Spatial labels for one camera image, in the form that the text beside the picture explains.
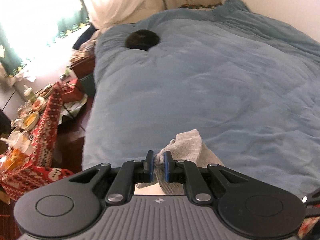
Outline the grey knitted garment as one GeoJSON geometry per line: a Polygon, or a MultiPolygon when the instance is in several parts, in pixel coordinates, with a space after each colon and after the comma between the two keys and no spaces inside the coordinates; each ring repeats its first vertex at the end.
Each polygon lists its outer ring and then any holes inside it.
{"type": "Polygon", "coordinates": [[[169,151],[174,160],[182,159],[205,168],[208,164],[224,163],[204,144],[198,130],[179,133],[154,157],[154,173],[151,183],[139,183],[135,187],[137,195],[183,195],[180,183],[167,183],[164,175],[164,154],[169,151]]]}

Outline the red patterned tablecloth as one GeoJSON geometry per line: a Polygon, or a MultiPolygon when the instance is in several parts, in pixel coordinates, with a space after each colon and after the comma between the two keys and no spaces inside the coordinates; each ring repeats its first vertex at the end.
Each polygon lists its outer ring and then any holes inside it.
{"type": "Polygon", "coordinates": [[[31,154],[12,148],[3,155],[6,160],[1,163],[1,187],[10,199],[18,200],[29,191],[73,174],[65,168],[51,167],[61,107],[62,89],[56,82],[40,120],[30,132],[31,154]]]}

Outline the blue fleece duvet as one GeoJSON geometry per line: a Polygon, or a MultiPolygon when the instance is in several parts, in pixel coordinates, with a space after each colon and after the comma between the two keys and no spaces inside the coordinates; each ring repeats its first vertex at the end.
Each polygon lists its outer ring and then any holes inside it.
{"type": "Polygon", "coordinates": [[[82,168],[119,167],[199,131],[228,167],[303,196],[319,187],[319,43],[241,0],[115,26],[95,47],[82,168]],[[147,29],[148,51],[126,38],[147,29]]]}

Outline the dark wooden nightstand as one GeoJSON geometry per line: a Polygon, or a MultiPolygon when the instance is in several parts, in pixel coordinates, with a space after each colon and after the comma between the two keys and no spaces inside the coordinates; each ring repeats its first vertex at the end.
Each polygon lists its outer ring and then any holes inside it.
{"type": "Polygon", "coordinates": [[[80,81],[84,92],[89,98],[94,98],[96,91],[93,75],[94,68],[95,56],[84,57],[71,64],[71,70],[80,81]]]}

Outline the black round cushion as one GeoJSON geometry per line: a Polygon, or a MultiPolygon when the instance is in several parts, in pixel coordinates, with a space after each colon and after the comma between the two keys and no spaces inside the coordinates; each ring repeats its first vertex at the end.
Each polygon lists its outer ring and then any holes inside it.
{"type": "Polygon", "coordinates": [[[125,40],[125,47],[128,49],[138,49],[148,51],[160,42],[160,37],[153,31],[140,29],[132,32],[125,40]]]}

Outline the green lidded cup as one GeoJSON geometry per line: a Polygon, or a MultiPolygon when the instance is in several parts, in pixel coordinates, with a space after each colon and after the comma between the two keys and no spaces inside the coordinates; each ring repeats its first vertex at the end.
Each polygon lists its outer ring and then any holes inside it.
{"type": "Polygon", "coordinates": [[[24,85],[24,97],[32,103],[34,103],[37,99],[33,89],[31,87],[28,87],[27,85],[24,85]]]}

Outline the green patterned curtain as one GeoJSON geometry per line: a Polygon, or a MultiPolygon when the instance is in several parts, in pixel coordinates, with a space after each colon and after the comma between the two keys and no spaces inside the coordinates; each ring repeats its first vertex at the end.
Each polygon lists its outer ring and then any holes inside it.
{"type": "Polygon", "coordinates": [[[1,0],[1,65],[15,76],[89,24],[83,0],[1,0]]]}

